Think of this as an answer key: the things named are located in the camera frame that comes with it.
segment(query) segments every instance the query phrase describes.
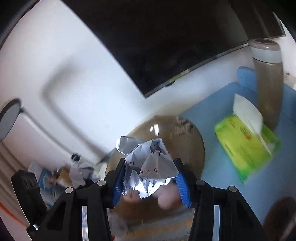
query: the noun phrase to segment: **curtain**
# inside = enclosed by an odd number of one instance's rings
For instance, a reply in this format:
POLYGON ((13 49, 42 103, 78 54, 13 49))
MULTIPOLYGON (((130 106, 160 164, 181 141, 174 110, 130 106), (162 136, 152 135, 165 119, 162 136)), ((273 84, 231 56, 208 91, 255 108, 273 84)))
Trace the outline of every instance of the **curtain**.
POLYGON ((11 184, 12 175, 20 169, 26 168, 0 142, 0 204, 5 207, 4 210, 8 215, 29 226, 11 184))

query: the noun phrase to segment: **green tissue package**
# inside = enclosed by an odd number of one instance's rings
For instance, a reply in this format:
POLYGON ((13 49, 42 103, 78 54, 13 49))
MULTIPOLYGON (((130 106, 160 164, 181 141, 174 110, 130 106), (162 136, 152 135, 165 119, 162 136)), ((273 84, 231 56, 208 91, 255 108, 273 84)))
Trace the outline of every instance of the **green tissue package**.
POLYGON ((263 125, 261 137, 268 146, 269 153, 260 138, 253 134, 237 115, 226 117, 215 125, 215 133, 236 167, 242 182, 271 160, 281 145, 276 135, 263 125))

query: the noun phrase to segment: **blue table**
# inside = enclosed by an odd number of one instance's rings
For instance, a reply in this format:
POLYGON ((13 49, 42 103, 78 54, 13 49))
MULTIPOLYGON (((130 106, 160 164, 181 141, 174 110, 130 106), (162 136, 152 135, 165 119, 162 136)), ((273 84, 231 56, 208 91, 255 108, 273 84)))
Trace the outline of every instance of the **blue table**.
MULTIPOLYGON (((205 167, 201 179, 213 187, 226 189, 233 185, 244 196, 261 223, 274 202, 283 197, 296 198, 296 91, 284 85, 284 98, 275 134, 281 148, 264 168, 243 184, 230 158, 219 143, 214 126, 232 115, 234 94, 246 97, 257 106, 256 75, 252 69, 238 69, 239 83, 230 83, 181 116, 200 131, 205 144, 205 167)), ((219 208, 215 207, 213 240, 219 236, 219 208)))

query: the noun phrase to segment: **white strip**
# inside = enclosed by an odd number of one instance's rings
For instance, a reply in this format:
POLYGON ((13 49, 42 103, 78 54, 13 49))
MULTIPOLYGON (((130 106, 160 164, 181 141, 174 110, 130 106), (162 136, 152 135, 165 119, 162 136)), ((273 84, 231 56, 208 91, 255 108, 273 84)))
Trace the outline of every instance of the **white strip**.
POLYGON ((251 47, 251 51, 253 58, 257 60, 272 64, 279 64, 282 62, 280 50, 265 50, 251 47))

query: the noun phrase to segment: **round mirror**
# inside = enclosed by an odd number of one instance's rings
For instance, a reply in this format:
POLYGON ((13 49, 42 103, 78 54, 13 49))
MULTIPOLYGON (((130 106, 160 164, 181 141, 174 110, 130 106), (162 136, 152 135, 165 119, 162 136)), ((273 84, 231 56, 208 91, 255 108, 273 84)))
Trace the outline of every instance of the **round mirror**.
POLYGON ((10 132, 20 113, 20 99, 11 100, 3 107, 0 112, 0 141, 2 141, 10 132))

